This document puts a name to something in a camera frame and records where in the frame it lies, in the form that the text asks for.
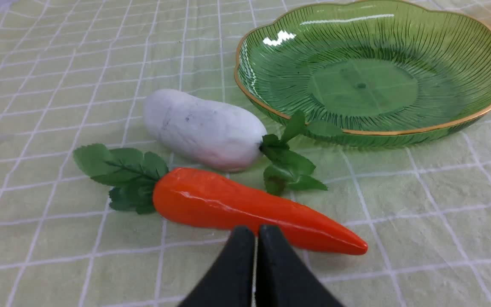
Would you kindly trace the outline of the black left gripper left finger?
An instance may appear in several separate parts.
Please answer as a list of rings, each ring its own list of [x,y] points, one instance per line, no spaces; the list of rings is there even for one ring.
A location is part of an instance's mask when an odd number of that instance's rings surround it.
[[[255,243],[250,229],[234,227],[212,266],[179,306],[251,306]]]

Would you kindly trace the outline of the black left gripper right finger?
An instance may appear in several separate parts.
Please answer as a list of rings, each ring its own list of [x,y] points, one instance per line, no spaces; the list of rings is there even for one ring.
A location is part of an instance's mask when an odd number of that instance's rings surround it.
[[[274,225],[259,229],[257,307],[342,307]]]

